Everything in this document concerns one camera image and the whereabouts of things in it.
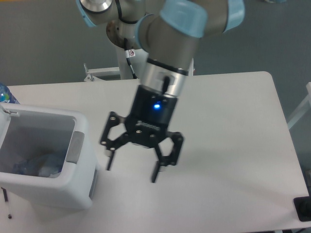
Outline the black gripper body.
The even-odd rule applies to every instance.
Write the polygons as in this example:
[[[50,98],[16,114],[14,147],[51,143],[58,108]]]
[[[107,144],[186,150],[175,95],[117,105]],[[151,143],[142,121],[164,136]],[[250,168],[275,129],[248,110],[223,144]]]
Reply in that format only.
[[[178,98],[161,95],[139,85],[124,123],[129,142],[153,148],[151,135],[155,136],[157,143],[178,135],[178,132],[168,131],[177,102]]]

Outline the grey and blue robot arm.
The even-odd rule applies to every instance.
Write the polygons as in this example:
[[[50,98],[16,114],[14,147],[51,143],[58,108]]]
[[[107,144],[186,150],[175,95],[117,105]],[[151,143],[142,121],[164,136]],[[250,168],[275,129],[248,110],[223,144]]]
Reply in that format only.
[[[178,96],[201,39],[239,26],[245,16],[242,0],[167,0],[158,15],[148,14],[143,0],[79,0],[77,7],[90,27],[117,21],[116,36],[129,49],[124,27],[134,34],[134,47],[147,52],[140,84],[126,117],[110,112],[100,139],[110,158],[131,142],[154,149],[162,167],[178,163],[184,137],[168,131]]]

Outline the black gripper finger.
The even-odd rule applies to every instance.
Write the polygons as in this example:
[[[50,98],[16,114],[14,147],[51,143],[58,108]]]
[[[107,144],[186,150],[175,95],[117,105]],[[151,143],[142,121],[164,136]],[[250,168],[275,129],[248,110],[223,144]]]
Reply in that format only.
[[[125,117],[118,115],[116,112],[110,112],[100,137],[100,145],[105,147],[108,156],[106,170],[110,170],[117,150],[129,142],[129,132],[125,129],[118,137],[113,135],[113,130],[123,124],[125,126]]]
[[[169,155],[163,155],[161,152],[157,136],[155,134],[150,135],[150,140],[152,143],[152,148],[155,149],[155,153],[157,156],[157,161],[155,163],[152,175],[151,175],[151,182],[155,183],[158,173],[160,172],[161,167],[167,166],[175,166],[178,163],[179,154],[183,146],[184,137],[181,132],[167,132],[166,137],[169,138],[172,143],[173,147]]]

